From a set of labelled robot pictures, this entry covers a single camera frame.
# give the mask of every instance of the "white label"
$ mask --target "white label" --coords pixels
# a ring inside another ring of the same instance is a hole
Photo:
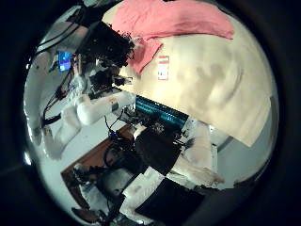
[[[159,56],[158,79],[168,80],[169,56]]]

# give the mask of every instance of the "cable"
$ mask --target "cable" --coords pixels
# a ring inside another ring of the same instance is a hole
[[[116,120],[111,124],[109,130],[113,131],[113,130],[112,130],[112,126],[113,126],[118,120],[121,119],[122,114],[123,114],[123,109],[121,110],[121,114],[120,114],[120,115],[116,118]]]
[[[75,24],[75,21],[74,22],[72,22],[65,30],[63,30],[60,34],[58,34],[58,35],[56,35],[56,36],[54,36],[54,37],[52,37],[52,38],[50,38],[49,40],[46,40],[45,42],[42,42],[42,43],[40,43],[39,45],[38,45],[38,47],[39,46],[42,46],[43,44],[46,44],[46,43],[48,43],[48,42],[50,42],[50,41],[52,41],[52,40],[56,40],[57,38],[59,38],[60,36],[62,36],[62,35],[64,35],[73,25]]]
[[[57,38],[59,38],[60,36],[62,36],[62,35],[64,35],[77,21],[78,21],[78,17],[80,16],[80,13],[81,13],[81,10],[83,10],[83,5],[81,5],[80,6],[81,8],[79,8],[79,9],[77,9],[70,17],[72,17],[72,16],[74,16],[74,14],[76,14],[77,13],[77,15],[76,15],[76,18],[73,20],[73,22],[67,27],[67,28],[65,28],[65,30],[63,30],[61,33],[59,33],[58,35],[56,35],[56,36],[54,36],[54,37],[52,37],[52,38],[50,38],[49,40],[46,40],[46,41],[44,41],[44,42],[42,42],[42,43],[40,43],[38,46],[42,46],[43,44],[46,44],[46,43],[48,43],[48,42],[50,42],[50,41],[52,41],[52,40],[55,40],[55,39],[57,39]]]
[[[58,86],[58,88],[56,89],[55,93],[52,95],[52,97],[49,99],[47,105],[45,106],[44,110],[43,110],[43,115],[42,115],[42,121],[43,121],[43,124],[49,124],[50,123],[53,123],[57,120],[60,119],[60,116],[54,116],[50,119],[47,119],[46,120],[46,112],[49,111],[58,101],[62,100],[64,97],[66,97],[66,95],[64,94],[63,97],[57,97],[58,94],[61,94],[61,89],[62,89],[62,86],[65,84],[65,82],[67,81],[68,77],[71,76],[71,68],[69,69],[68,73],[66,74],[66,76],[64,77],[63,81],[60,83],[60,85]]]
[[[75,27],[68,35],[66,35],[64,38],[62,38],[61,40],[57,41],[56,43],[54,43],[54,44],[52,44],[52,45],[50,45],[50,46],[48,46],[48,47],[46,47],[46,48],[44,48],[44,49],[38,51],[38,52],[34,55],[34,57],[36,57],[37,55],[39,55],[39,54],[41,54],[41,53],[43,53],[43,52],[45,52],[45,51],[47,51],[47,50],[53,48],[54,46],[56,46],[56,45],[58,45],[59,43],[61,43],[62,41],[64,41],[66,38],[68,38],[70,35],[72,35],[72,34],[73,34],[80,26],[81,26],[81,25],[76,26],[76,27]]]

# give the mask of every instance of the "blue light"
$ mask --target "blue light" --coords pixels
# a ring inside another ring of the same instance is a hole
[[[65,72],[71,67],[71,57],[70,53],[58,52],[58,69],[61,72]]]

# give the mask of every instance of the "pink cloth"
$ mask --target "pink cloth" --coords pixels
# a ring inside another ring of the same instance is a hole
[[[234,33],[226,14],[214,5],[195,0],[124,0],[112,28],[143,39],[144,47],[135,50],[135,59],[128,61],[137,73],[142,72],[162,45],[155,38],[210,34],[231,39]]]

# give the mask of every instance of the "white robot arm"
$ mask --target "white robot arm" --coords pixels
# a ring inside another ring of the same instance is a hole
[[[99,98],[95,103],[86,94],[79,96],[62,110],[62,125],[54,137],[49,126],[42,129],[44,151],[51,158],[59,159],[68,143],[83,126],[91,125],[112,111],[134,102],[135,95],[126,91]]]
[[[78,17],[81,12],[87,12],[87,8],[82,9],[77,11],[77,15],[74,15]],[[62,125],[55,136],[52,135],[50,127],[45,125],[41,119],[41,94],[46,86],[44,84],[45,78],[57,51],[76,54],[79,57],[79,62],[76,65],[77,70],[73,71],[74,80],[77,79],[79,82],[85,80],[84,83],[87,83],[83,76],[80,60],[80,53],[82,52],[91,58],[106,57],[108,62],[106,66],[115,65],[118,68],[125,65],[127,55],[131,51],[131,42],[111,30],[106,24],[99,21],[94,22],[95,18],[99,20],[102,17],[101,13],[98,12],[103,12],[103,8],[100,11],[91,8],[92,16],[88,13],[84,16],[81,15],[85,20],[80,20],[79,24],[82,23],[89,28],[79,25],[75,21],[56,22],[41,41],[28,71],[24,87],[24,113],[27,119],[28,133],[31,141],[37,146],[42,143],[44,151],[54,159],[60,158],[66,145],[79,133],[82,126],[91,125],[112,111],[135,102],[134,95],[120,92],[93,100],[95,102],[92,103],[88,95],[83,94],[82,89],[80,89],[68,96],[69,103],[60,114]],[[98,41],[102,38],[102,36],[99,37],[99,34],[102,33],[104,33],[104,39],[108,43]]]
[[[44,88],[45,77],[48,75],[48,70],[52,64],[56,51],[75,53],[81,44],[87,34],[87,28],[77,26],[77,24],[71,25],[69,22],[54,24],[42,43],[48,40],[51,41],[42,44],[38,48],[37,55],[29,68],[24,87],[24,113],[27,118],[29,136],[36,145],[40,145],[41,142],[40,97]],[[71,35],[66,39],[64,39],[64,37],[59,37],[52,40],[53,37],[56,37],[57,34],[63,32],[68,27],[68,30],[71,32],[74,31]]]

